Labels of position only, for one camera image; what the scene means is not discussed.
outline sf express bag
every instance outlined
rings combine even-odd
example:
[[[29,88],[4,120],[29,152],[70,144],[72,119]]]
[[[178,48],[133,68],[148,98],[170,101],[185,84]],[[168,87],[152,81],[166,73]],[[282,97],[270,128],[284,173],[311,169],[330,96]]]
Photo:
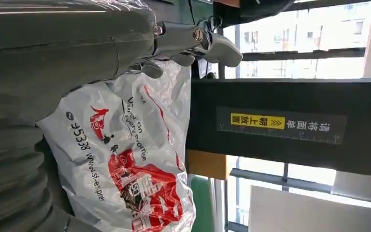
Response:
[[[161,62],[145,74],[83,86],[37,123],[75,215],[104,232],[190,231],[184,167],[190,70]]]

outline window frame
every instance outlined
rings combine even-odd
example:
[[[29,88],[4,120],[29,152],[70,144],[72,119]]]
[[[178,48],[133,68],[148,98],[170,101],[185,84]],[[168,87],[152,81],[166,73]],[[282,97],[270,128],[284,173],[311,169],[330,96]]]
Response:
[[[371,0],[314,0],[306,2],[297,2],[284,10],[284,12],[289,11],[300,11],[300,10],[309,10],[313,8],[323,8],[337,5],[348,5],[361,2],[369,2]],[[236,25],[236,44],[239,46],[239,33],[240,27]],[[224,35],[224,29],[220,27],[218,29],[218,34]],[[283,39],[281,40],[284,43],[285,40],[285,30],[283,31]],[[298,51],[279,51],[273,53],[243,53],[243,61],[261,61],[261,60],[290,60],[290,59],[324,59],[324,58],[357,58],[364,57],[366,48],[364,47],[354,47],[354,48],[342,48],[342,49],[330,49],[330,50],[314,50],[312,52],[299,53]],[[220,80],[225,80],[225,66],[222,63],[218,65],[218,78]],[[258,180],[273,184],[281,185],[282,191],[289,191],[289,188],[298,188],[303,190],[319,191],[330,193],[332,186],[319,184],[315,182],[299,180],[294,178],[288,178],[288,164],[284,164],[284,175],[276,176],[271,174],[256,173],[252,171],[242,170],[233,168],[231,170],[230,176],[239,178],[246,178],[251,180]],[[225,231],[228,230],[234,232],[248,232],[248,227],[239,223],[231,222],[228,220],[228,184],[227,180],[224,184],[224,199],[225,199]]]

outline black cover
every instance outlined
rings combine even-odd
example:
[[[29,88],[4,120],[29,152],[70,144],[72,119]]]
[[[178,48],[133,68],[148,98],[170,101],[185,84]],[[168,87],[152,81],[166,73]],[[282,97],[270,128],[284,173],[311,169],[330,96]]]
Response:
[[[193,80],[191,88],[187,149],[371,175],[371,79]],[[343,141],[219,131],[219,107],[345,116]]]
[[[215,2],[214,14],[223,18],[223,27],[228,27],[277,15],[293,3],[294,0],[241,0],[241,7],[236,8]]]
[[[151,21],[135,10],[0,1],[0,232],[99,232],[53,206],[34,123],[74,88],[125,72],[153,44]]]

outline red printed graphic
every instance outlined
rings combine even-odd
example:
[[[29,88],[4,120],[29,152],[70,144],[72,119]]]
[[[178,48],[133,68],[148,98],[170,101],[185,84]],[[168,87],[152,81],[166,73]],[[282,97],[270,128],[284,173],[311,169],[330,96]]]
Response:
[[[157,102],[150,96],[150,93],[148,92],[148,89],[147,89],[147,86],[144,86],[144,90],[147,94],[147,96],[154,102],[154,104],[158,107],[158,109],[160,110],[160,115],[161,115],[161,118],[163,119],[163,122],[164,122],[164,125],[166,126],[167,128],[167,139],[169,140],[169,143],[170,143],[170,130],[169,128],[167,127],[167,123],[166,123],[166,120],[164,119],[164,113],[163,113],[163,109],[157,104]],[[177,164],[177,168],[178,170],[180,171],[183,171],[181,170],[180,168],[180,162],[179,162],[179,159],[178,159],[178,154],[177,152],[175,152],[175,159],[176,159],[176,164]]]
[[[136,166],[133,150],[112,153],[109,172],[132,210],[134,232],[160,232],[168,224],[180,220],[183,209],[176,192],[176,177],[152,164]]]
[[[92,127],[93,132],[96,134],[96,136],[104,143],[108,144],[110,142],[111,138],[114,138],[114,135],[107,136],[103,134],[102,129],[104,129],[104,116],[107,112],[109,112],[109,109],[95,109],[93,106],[90,106],[96,114],[92,115],[90,117],[90,126]]]

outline white plastic bag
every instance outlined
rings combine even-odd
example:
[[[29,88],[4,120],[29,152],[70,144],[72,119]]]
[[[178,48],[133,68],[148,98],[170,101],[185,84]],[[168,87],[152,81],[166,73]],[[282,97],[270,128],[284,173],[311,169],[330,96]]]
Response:
[[[185,142],[190,70],[124,75],[64,97],[37,123],[56,158],[75,215],[104,232],[190,231]]]

